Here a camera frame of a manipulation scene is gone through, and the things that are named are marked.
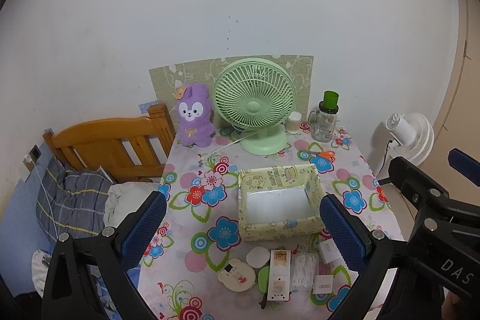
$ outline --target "purple plush toy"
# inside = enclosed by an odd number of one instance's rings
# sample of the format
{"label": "purple plush toy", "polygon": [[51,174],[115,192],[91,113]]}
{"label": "purple plush toy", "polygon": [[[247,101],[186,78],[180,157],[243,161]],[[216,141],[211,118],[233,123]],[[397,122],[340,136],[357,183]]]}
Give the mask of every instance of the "purple plush toy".
{"label": "purple plush toy", "polygon": [[184,87],[186,89],[183,97],[177,100],[181,144],[186,147],[193,144],[208,147],[212,142],[215,127],[210,121],[212,101],[208,95],[207,86],[196,83],[193,86]]}

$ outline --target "yellow stripe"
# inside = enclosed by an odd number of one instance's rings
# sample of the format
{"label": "yellow stripe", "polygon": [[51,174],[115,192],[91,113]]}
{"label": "yellow stripe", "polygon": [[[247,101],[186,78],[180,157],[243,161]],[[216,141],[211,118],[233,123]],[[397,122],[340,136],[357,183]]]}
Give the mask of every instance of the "yellow stripe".
{"label": "yellow stripe", "polygon": [[55,183],[57,184],[57,187],[69,194],[81,194],[81,193],[98,193],[98,194],[103,194],[104,196],[107,196],[109,193],[105,193],[103,191],[98,191],[98,190],[95,190],[95,189],[85,189],[85,190],[80,190],[80,191],[68,191],[68,190],[65,190],[62,186],[59,185],[59,183],[57,182],[57,179],[53,176],[53,174],[50,172],[50,170],[47,168],[46,171],[49,173],[49,175],[53,178],[53,180],[55,181]]}
{"label": "yellow stripe", "polygon": [[93,231],[89,231],[88,229],[83,229],[83,228],[78,228],[76,226],[69,226],[69,225],[65,225],[65,224],[62,224],[62,223],[59,223],[58,221],[55,221],[46,211],[45,209],[43,209],[42,205],[40,204],[40,202],[37,200],[37,204],[39,205],[40,209],[42,209],[42,211],[45,213],[45,215],[51,219],[51,221],[54,222],[54,224],[57,224],[58,226],[61,226],[63,228],[70,228],[70,229],[75,229],[76,231],[81,231],[81,232],[86,232],[88,234],[93,234],[94,236],[97,236],[98,233],[97,232],[93,232]]}

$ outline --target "blue wall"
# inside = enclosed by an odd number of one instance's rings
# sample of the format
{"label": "blue wall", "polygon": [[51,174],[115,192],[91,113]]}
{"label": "blue wall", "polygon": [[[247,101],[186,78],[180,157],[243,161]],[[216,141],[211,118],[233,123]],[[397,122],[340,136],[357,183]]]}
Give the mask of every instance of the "blue wall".
{"label": "blue wall", "polygon": [[[37,169],[43,178],[52,153],[45,143]],[[18,181],[0,223],[0,274],[15,296],[35,290],[32,282],[32,255],[49,251],[50,242],[35,215],[40,178],[33,170],[26,182]]]}

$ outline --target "plaid pillow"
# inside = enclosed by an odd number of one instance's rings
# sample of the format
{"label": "plaid pillow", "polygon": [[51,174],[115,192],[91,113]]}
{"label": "plaid pillow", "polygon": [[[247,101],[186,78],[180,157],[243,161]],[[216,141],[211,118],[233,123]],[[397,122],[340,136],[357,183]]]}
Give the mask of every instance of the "plaid pillow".
{"label": "plaid pillow", "polygon": [[63,232],[73,238],[87,238],[104,228],[105,202],[112,182],[103,171],[75,171],[53,157],[42,184],[45,191],[40,187],[36,213],[51,243]]}

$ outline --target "table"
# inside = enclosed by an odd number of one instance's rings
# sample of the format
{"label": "table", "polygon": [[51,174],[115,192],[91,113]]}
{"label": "table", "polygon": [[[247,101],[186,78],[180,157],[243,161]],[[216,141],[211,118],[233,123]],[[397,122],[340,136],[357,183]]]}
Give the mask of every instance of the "table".
{"label": "table", "polygon": [[[242,241],[238,234],[238,171],[310,161],[317,166],[325,191],[337,195],[370,230],[382,229],[389,238],[403,240],[387,198],[339,124],[330,143],[314,141],[304,123],[300,133],[289,136],[287,148],[274,155],[252,155],[236,143],[205,159],[236,138],[233,128],[223,128],[207,148],[187,148],[174,141],[158,188],[169,207],[141,261],[140,294],[159,319],[327,319],[357,277],[342,259],[320,267],[320,272],[333,273],[333,293],[294,291],[289,302],[268,303],[264,310],[258,305],[263,295],[257,285],[234,293],[217,279],[217,272],[229,259],[245,261],[257,245],[315,252],[319,241],[330,238],[323,230],[280,241]],[[205,161],[200,166],[202,157]],[[390,270],[372,307],[384,302],[393,276]]]}

